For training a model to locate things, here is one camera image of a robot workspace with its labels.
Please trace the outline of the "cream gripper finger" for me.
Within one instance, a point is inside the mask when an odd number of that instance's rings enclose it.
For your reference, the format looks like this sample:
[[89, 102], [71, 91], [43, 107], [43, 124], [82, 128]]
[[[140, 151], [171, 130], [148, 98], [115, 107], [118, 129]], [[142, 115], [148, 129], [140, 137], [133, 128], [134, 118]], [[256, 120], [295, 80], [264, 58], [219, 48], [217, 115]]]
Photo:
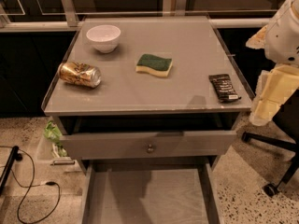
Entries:
[[264, 126], [298, 89], [298, 66], [277, 64], [270, 72], [262, 71], [249, 121], [255, 126]]
[[253, 35], [246, 42], [246, 46], [250, 49], [263, 49], [266, 30], [267, 30], [267, 26], [262, 27], [255, 35]]

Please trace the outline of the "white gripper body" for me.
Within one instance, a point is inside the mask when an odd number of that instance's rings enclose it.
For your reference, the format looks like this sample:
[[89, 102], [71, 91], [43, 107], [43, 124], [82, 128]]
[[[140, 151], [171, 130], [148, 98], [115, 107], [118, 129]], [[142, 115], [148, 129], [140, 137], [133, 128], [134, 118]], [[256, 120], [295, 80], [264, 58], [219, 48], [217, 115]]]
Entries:
[[264, 53], [275, 63], [299, 64], [299, 0], [286, 0], [269, 21]]

